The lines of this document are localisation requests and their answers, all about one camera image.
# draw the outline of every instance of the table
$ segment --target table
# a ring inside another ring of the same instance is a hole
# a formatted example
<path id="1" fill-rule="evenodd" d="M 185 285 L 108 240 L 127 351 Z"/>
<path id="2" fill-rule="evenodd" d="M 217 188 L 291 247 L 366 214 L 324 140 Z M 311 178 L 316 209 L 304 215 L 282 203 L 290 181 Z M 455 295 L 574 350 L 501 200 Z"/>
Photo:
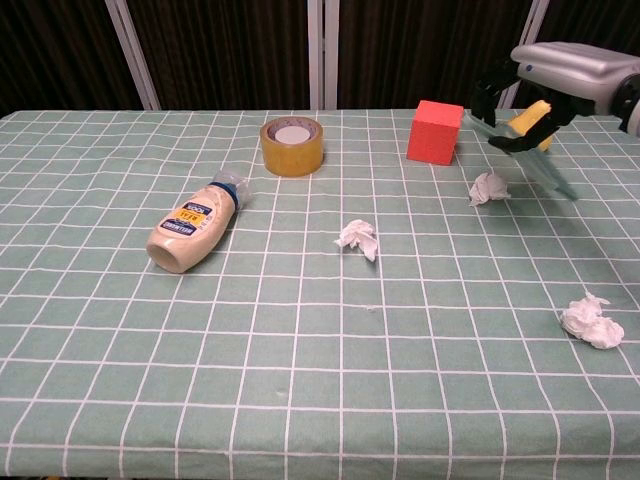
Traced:
<path id="1" fill-rule="evenodd" d="M 317 118 L 312 176 L 265 170 L 258 129 Z M 513 112 L 500 112 L 508 118 Z M 0 121 L 0 465 L 6 475 L 636 478 L 640 143 L 563 128 L 580 200 L 461 130 L 404 157 L 413 110 L 17 112 Z M 220 167 L 253 199 L 186 275 L 144 244 Z M 495 171 L 512 199 L 468 205 Z M 374 225 L 380 258 L 332 243 Z M 585 290 L 626 331 L 558 324 Z"/>

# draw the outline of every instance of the crumpled tissue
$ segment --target crumpled tissue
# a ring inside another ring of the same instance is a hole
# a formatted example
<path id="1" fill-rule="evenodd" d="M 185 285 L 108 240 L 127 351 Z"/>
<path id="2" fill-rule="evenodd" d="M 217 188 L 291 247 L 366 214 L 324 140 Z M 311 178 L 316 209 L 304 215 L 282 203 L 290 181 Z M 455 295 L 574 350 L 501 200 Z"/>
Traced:
<path id="1" fill-rule="evenodd" d="M 378 241 L 373 237 L 373 227 L 364 220 L 350 222 L 342 232 L 340 238 L 334 240 L 340 247 L 349 245 L 351 248 L 358 246 L 370 262 L 375 261 L 378 251 Z"/>
<path id="2" fill-rule="evenodd" d="M 503 198 L 511 198 L 507 192 L 507 183 L 495 173 L 483 173 L 473 182 L 471 190 L 471 205 L 475 207 L 489 200 L 502 200 Z"/>
<path id="3" fill-rule="evenodd" d="M 562 328 L 595 348 L 618 346 L 624 337 L 624 329 L 610 318 L 601 316 L 600 304 L 609 305 L 609 302 L 586 293 L 585 298 L 569 303 L 569 308 L 562 312 Z"/>

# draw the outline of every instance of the packing tape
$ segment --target packing tape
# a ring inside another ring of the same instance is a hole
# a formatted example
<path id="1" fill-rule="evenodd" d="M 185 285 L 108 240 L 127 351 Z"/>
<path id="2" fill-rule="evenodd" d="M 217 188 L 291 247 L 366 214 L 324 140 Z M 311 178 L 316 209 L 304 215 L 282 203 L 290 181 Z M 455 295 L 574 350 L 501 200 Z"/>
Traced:
<path id="1" fill-rule="evenodd" d="M 300 177 L 322 165 L 322 125 L 306 117 L 280 117 L 260 129 L 264 166 L 283 177 Z"/>

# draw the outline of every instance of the dark curtain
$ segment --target dark curtain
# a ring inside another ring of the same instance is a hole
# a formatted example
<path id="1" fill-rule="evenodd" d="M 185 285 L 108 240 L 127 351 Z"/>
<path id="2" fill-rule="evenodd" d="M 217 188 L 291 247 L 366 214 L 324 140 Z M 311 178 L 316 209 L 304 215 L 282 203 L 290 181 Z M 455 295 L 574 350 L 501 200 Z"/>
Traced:
<path id="1" fill-rule="evenodd" d="M 469 106 L 476 78 L 520 40 L 527 0 L 342 0 L 339 108 Z"/>
<path id="2" fill-rule="evenodd" d="M 309 107 L 303 0 L 129 0 L 163 108 Z"/>
<path id="3" fill-rule="evenodd" d="M 0 1 L 0 115 L 27 109 L 137 109 L 104 1 Z"/>
<path id="4" fill-rule="evenodd" d="M 538 42 L 576 42 L 640 56 L 640 0 L 552 0 Z M 514 107 L 526 108 L 540 94 L 522 83 Z"/>

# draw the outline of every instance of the red foam block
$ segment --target red foam block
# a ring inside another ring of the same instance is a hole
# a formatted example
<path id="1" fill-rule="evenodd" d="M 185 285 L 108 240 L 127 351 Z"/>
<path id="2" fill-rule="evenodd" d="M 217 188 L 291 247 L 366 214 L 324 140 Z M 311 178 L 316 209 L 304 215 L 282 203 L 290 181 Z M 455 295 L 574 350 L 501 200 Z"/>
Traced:
<path id="1" fill-rule="evenodd" d="M 460 105 L 422 100 L 413 117 L 407 158 L 451 165 L 463 113 Z"/>

